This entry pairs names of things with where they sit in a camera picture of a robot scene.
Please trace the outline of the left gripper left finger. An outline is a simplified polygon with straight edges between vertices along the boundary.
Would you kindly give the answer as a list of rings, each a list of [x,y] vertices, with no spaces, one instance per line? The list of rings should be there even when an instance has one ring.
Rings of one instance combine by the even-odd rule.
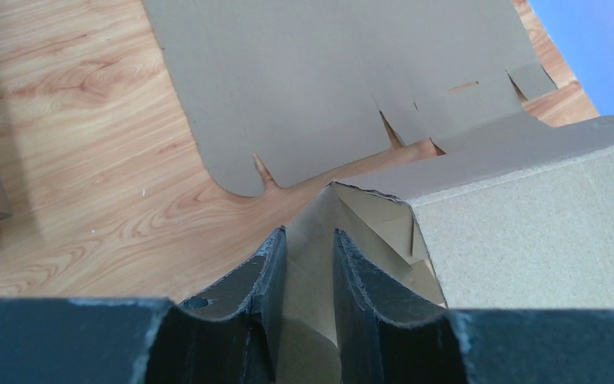
[[[180,303],[0,298],[0,383],[273,383],[287,241]]]

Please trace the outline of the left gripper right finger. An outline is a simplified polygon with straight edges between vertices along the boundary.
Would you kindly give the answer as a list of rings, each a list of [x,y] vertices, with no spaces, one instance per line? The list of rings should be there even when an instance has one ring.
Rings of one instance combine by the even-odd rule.
[[[614,310],[445,309],[333,234],[344,383],[614,383]]]

